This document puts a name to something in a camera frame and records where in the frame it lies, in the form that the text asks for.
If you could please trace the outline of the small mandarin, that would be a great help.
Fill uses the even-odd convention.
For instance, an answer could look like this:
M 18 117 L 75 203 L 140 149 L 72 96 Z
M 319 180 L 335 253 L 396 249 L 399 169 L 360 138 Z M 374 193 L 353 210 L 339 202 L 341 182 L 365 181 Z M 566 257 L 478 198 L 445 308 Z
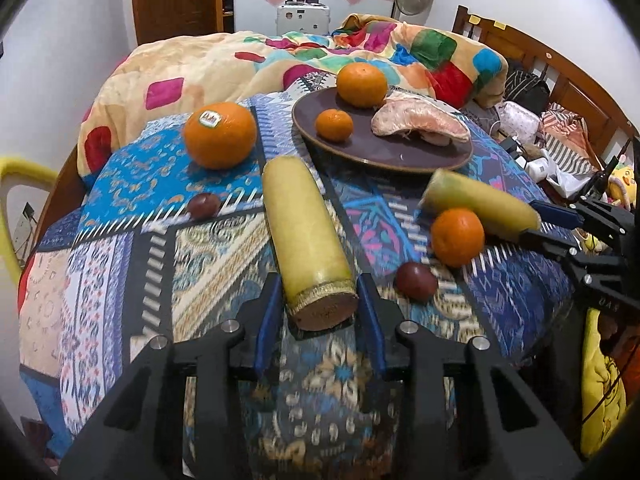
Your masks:
M 314 126 L 320 138 L 333 143 L 345 142 L 354 131 L 354 122 L 349 114 L 336 108 L 321 112 Z
M 431 226 L 431 246 L 445 266 L 461 268 L 476 258 L 485 246 L 485 231 L 472 210 L 451 208 L 441 212 Z

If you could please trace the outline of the dark red plum front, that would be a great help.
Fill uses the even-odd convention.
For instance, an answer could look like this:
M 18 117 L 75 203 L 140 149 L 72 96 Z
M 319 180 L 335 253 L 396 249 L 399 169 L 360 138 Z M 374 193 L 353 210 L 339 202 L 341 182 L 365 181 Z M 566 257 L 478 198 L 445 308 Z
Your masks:
M 437 292 L 438 281 L 423 263 L 408 261 L 396 271 L 395 286 L 401 294 L 416 302 L 427 302 Z

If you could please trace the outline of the dark red plum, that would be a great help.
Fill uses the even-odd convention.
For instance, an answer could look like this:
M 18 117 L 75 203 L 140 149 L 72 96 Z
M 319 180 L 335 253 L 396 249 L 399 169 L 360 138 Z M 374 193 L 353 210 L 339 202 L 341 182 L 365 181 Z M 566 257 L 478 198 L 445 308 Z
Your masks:
M 416 302 L 427 302 L 437 292 L 438 281 L 423 263 L 408 261 L 396 271 L 395 286 L 401 294 Z
M 200 221 L 216 217 L 221 208 L 221 200 L 214 193 L 200 193 L 193 196 L 186 205 L 186 211 L 193 220 Z

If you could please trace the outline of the large plain orange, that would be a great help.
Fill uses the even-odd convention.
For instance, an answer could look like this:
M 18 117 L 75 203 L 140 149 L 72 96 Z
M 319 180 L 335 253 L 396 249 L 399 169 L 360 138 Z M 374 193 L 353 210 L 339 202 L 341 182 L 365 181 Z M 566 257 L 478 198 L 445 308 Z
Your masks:
M 348 104 L 359 108 L 383 104 L 388 83 L 382 70 L 365 62 L 345 65 L 336 76 L 337 94 Z

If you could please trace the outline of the small mandarin front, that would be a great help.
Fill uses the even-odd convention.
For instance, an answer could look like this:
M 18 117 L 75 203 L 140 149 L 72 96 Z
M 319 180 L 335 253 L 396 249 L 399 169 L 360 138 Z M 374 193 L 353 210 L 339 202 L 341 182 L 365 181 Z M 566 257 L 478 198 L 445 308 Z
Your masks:
M 333 143 L 345 142 L 354 131 L 354 122 L 349 114 L 336 108 L 321 112 L 314 126 L 320 138 Z

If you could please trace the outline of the large orange with sticker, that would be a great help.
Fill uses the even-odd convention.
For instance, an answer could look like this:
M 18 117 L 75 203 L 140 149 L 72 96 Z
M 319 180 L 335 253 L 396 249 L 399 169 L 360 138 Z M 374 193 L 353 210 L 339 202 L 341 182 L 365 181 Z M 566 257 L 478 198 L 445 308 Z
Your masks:
M 233 102 L 213 103 L 196 110 L 182 130 L 191 159 L 211 170 L 225 170 L 244 162 L 257 140 L 252 113 Z

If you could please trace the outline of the yellow plush toy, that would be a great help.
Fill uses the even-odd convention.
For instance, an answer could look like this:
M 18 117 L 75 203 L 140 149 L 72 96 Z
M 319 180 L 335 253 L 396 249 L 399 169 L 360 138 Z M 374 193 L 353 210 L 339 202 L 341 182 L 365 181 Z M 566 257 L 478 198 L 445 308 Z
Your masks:
M 637 200 L 637 183 L 634 178 L 634 167 L 618 165 L 608 177 L 606 189 L 608 202 L 628 211 L 634 211 Z

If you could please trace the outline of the wooden headboard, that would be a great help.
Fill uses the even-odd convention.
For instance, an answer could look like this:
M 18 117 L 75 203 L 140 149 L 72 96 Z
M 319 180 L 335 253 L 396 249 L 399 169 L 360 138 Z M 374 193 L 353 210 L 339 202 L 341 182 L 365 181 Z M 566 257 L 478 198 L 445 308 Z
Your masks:
M 558 51 L 510 25 L 473 14 L 466 6 L 457 8 L 452 30 L 544 77 L 551 89 L 550 100 L 585 119 L 590 146 L 600 159 L 610 160 L 632 148 L 639 133 L 622 108 L 595 79 Z

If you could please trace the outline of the white bottle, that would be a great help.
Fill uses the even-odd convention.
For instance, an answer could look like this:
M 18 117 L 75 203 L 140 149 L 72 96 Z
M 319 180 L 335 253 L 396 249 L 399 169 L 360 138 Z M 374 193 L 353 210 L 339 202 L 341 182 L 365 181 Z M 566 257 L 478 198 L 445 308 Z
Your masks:
M 525 171 L 536 183 L 544 180 L 558 180 L 558 166 L 552 159 L 545 157 L 526 162 Z

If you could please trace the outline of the black striped bag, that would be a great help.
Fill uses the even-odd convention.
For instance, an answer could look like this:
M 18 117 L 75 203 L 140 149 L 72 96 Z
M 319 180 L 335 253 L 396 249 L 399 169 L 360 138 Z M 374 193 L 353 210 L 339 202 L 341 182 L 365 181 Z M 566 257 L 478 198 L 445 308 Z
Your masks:
M 540 116 L 548 107 L 551 90 L 544 78 L 525 70 L 510 70 L 504 99 Z

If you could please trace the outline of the patterned blue patchwork cloth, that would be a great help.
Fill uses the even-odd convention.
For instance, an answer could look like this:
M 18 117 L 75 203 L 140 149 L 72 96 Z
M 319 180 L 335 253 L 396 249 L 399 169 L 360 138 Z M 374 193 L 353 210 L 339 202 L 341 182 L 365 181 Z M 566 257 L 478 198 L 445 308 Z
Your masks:
M 222 174 L 190 163 L 186 116 L 148 122 L 103 168 L 84 206 L 53 223 L 20 283 L 21 375 L 51 430 L 66 478 L 87 479 L 99 452 L 79 436 L 155 336 L 183 342 L 234 318 L 256 335 L 270 310 L 273 344 L 250 352 L 236 402 L 258 478 L 378 478 L 390 466 L 398 386 L 373 375 L 352 323 L 304 333 L 267 286 L 278 265 L 262 168 L 300 158 L 316 180 L 352 272 L 442 338 L 490 335 L 518 358 L 570 299 L 561 267 L 492 243 L 461 271 L 438 262 L 416 174 L 378 176 L 307 143 L 294 103 L 329 88 L 310 73 L 246 105 L 258 143 Z

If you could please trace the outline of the purple round plate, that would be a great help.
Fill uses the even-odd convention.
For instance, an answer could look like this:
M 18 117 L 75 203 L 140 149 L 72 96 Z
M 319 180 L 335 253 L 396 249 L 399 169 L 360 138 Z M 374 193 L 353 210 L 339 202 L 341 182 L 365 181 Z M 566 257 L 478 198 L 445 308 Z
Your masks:
M 344 110 L 354 122 L 354 131 L 343 143 L 332 143 L 318 136 L 317 116 L 324 110 Z M 473 154 L 471 141 L 436 146 L 401 136 L 376 136 L 371 130 L 374 110 L 360 110 L 348 105 L 335 88 L 310 92 L 299 98 L 292 107 L 295 127 L 302 137 L 316 148 L 351 162 L 405 174 L 431 174 L 436 169 L 458 169 L 466 165 Z

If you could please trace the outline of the yellow foam tube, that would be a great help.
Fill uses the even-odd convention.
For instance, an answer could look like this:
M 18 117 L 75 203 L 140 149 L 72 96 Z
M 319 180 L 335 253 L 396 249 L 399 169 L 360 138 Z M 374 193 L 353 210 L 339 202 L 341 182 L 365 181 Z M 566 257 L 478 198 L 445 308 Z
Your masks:
M 1 156 L 1 266 L 18 284 L 28 254 L 34 248 L 38 218 L 58 173 L 20 156 Z M 23 207 L 30 203 L 36 222 L 26 220 Z

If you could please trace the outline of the white suitcase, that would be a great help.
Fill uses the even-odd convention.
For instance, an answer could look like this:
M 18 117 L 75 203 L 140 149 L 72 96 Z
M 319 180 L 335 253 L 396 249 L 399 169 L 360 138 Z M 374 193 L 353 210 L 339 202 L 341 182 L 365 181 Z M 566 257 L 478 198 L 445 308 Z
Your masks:
M 287 32 L 326 36 L 331 21 L 330 8 L 320 0 L 285 0 L 277 8 L 278 35 Z

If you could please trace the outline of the colourful patchwork quilt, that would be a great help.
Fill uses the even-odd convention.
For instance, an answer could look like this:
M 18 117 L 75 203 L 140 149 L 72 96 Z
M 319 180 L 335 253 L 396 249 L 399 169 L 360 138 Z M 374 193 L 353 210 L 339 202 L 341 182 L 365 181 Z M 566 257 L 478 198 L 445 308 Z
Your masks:
M 350 62 L 368 62 L 392 86 L 455 108 L 469 100 L 494 106 L 508 74 L 506 58 L 479 41 L 371 14 L 350 14 L 329 35 L 246 30 L 142 44 L 112 71 L 81 122 L 79 177 L 93 185 L 111 154 L 151 120 L 283 91 L 306 74 L 337 74 Z

